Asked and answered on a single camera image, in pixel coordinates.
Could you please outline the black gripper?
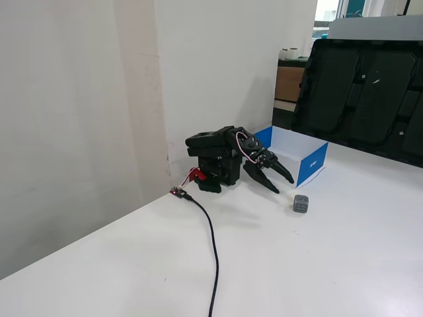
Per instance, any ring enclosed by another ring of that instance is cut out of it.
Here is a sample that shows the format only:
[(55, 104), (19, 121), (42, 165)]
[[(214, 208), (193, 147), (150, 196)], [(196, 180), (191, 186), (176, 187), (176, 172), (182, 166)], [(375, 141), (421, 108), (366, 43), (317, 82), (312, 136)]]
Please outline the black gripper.
[(254, 181), (269, 189), (271, 192), (274, 192), (275, 194), (280, 193), (279, 189), (273, 185), (273, 183), (263, 173), (263, 168), (270, 168), (274, 170), (278, 174), (282, 175), (290, 184), (294, 184), (293, 176), (289, 170), (280, 163), (278, 157), (272, 151), (269, 151), (268, 149), (261, 149), (251, 153), (243, 151), (243, 155), (247, 159), (243, 166), (245, 172)]

